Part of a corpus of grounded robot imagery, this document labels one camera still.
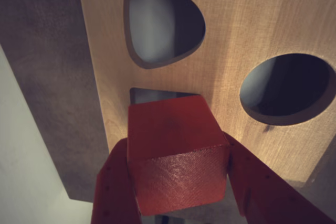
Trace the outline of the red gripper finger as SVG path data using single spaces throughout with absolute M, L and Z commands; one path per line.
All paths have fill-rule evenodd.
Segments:
M 141 223 L 127 166 L 127 140 L 121 139 L 97 175 L 91 223 Z
M 248 223 L 334 223 L 232 136 L 228 177 Z

